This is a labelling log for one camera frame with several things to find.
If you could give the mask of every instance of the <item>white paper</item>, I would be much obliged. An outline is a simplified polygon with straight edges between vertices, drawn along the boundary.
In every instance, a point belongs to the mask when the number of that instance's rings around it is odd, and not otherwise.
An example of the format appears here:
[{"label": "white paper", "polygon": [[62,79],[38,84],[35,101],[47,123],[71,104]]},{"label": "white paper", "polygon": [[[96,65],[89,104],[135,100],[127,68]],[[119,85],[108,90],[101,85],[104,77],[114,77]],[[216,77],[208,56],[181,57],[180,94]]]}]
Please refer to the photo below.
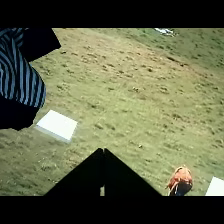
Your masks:
[{"label": "white paper", "polygon": [[213,177],[205,196],[224,196],[224,181]]},{"label": "white paper", "polygon": [[49,134],[58,140],[69,143],[71,142],[76,126],[76,121],[50,110],[37,123],[36,129],[45,134]]}]

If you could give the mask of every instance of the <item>white square panel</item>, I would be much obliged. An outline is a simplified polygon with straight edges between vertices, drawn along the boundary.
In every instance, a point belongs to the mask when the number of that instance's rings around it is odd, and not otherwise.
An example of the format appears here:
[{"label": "white square panel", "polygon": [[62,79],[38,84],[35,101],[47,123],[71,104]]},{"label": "white square panel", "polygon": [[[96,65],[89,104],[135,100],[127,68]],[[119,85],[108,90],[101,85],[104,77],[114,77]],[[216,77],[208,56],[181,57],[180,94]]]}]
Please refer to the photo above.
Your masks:
[{"label": "white square panel", "polygon": [[224,181],[213,177],[205,196],[224,196]]},{"label": "white square panel", "polygon": [[38,123],[36,129],[66,143],[71,142],[77,122],[50,110]]}]

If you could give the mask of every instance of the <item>striped fabric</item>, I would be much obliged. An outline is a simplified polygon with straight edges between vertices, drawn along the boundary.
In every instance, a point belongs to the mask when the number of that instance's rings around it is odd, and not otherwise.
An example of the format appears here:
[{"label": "striped fabric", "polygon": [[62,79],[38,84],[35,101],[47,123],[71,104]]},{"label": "striped fabric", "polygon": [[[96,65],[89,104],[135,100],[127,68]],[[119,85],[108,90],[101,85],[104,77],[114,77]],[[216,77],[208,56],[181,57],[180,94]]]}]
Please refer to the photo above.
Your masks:
[{"label": "striped fabric", "polygon": [[19,48],[27,28],[0,28],[0,95],[27,106],[41,108],[46,87]]}]

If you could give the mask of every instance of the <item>green grass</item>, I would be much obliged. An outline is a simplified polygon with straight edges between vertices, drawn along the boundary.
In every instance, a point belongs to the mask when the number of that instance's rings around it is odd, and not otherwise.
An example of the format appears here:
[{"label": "green grass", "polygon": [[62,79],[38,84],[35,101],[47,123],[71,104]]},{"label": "green grass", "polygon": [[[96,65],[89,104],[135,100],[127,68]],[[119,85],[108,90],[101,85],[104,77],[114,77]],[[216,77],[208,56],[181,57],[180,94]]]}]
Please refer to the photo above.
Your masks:
[{"label": "green grass", "polygon": [[33,127],[1,130],[0,194],[43,195],[98,147],[163,195],[183,164],[188,195],[224,179],[223,30],[174,31],[55,29],[62,48],[32,63],[47,86],[35,123],[52,109],[79,124],[69,145]]}]

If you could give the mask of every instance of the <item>grassy field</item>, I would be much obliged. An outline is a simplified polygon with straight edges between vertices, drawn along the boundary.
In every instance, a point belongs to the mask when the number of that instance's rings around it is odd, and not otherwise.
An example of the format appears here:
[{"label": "grassy field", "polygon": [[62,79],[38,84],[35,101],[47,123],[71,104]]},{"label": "grassy field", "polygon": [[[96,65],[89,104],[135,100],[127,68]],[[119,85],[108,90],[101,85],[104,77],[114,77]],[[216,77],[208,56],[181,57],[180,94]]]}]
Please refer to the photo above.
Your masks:
[{"label": "grassy field", "polygon": [[32,63],[47,86],[35,123],[52,109],[79,124],[71,144],[0,130],[0,195],[44,195],[98,147],[162,195],[183,164],[188,195],[224,179],[224,30],[173,30],[54,29],[62,48]]}]

